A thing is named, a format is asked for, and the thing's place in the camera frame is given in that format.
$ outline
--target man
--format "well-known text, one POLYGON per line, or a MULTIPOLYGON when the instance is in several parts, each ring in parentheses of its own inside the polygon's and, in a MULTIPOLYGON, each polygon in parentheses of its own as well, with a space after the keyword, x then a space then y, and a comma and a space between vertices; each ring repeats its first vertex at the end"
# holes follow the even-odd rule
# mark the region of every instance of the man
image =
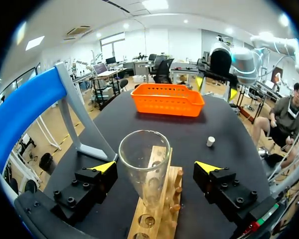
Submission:
MULTIPOLYGON (((288 152, 299 134, 299 83, 294 85, 294 96, 281 98, 270 110, 270 119, 258 117, 254 121, 253 141, 257 147, 261 130, 266 137, 270 136, 280 147, 288 152)), ((294 146, 281 167, 285 168, 293 162, 297 155, 294 146)))

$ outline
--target gray shirt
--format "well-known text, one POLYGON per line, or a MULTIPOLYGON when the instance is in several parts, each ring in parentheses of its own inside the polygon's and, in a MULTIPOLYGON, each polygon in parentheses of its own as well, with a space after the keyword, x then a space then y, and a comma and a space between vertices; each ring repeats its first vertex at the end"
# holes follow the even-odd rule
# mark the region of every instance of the gray shirt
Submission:
POLYGON ((275 114, 275 119, 277 121, 277 126, 279 129, 289 135, 291 138, 295 139, 299 133, 299 113, 296 118, 293 118, 288 113, 289 102, 292 100, 292 96, 281 98, 275 104, 275 107, 270 110, 270 114, 275 114))

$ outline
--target orange basket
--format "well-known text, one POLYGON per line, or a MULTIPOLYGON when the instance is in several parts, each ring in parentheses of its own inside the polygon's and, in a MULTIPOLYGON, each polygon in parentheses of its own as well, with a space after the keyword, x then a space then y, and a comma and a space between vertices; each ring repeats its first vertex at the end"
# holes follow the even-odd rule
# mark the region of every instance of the orange basket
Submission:
POLYGON ((197 117, 205 102, 185 85, 141 84, 131 93, 138 112, 197 117))

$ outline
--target screw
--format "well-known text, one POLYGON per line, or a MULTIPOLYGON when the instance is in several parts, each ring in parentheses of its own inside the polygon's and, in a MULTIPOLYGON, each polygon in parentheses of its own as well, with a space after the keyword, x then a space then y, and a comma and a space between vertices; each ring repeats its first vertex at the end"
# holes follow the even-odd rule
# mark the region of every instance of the screw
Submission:
POLYGON ((222 184, 221 184, 221 187, 222 187, 223 189, 226 189, 226 188, 228 187, 228 184, 227 184, 227 183, 222 183, 222 184))
POLYGON ((83 183, 83 188, 85 190, 88 190, 90 188, 90 184, 89 183, 83 183))
POLYGON ((53 194, 55 198, 59 198, 61 196, 61 192, 59 190, 55 190, 53 194))
POLYGON ((239 185, 239 180, 235 179, 234 182, 233 182, 233 185, 238 186, 239 185))
POLYGON ((243 198, 236 198, 236 203, 237 203, 238 205, 243 204, 244 201, 245 201, 245 200, 244 200, 243 198))
POLYGON ((256 190, 251 191, 251 192, 250 192, 250 195, 251 195, 253 198, 256 197, 256 196, 257 196, 257 191, 256 191, 256 190))
POLYGON ((73 179, 71 183, 72 183, 72 185, 73 185, 73 186, 75 186, 75 185, 77 185, 77 184, 78 184, 78 180, 76 180, 76 179, 73 179))
POLYGON ((73 207, 76 204, 75 199, 73 197, 68 198, 68 205, 73 207))

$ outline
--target man's hand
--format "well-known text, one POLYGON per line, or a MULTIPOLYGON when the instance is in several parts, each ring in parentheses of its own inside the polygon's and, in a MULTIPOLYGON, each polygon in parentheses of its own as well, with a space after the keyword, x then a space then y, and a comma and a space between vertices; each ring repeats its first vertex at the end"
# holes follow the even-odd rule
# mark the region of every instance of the man's hand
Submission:
POLYGON ((286 144, 288 144, 288 145, 293 144, 294 141, 295 141, 295 140, 294 140, 293 138, 290 138, 290 136, 288 136, 288 137, 286 138, 286 144))
POLYGON ((270 121, 270 125, 271 125, 272 128, 277 127, 277 124, 276 124, 275 120, 270 121))

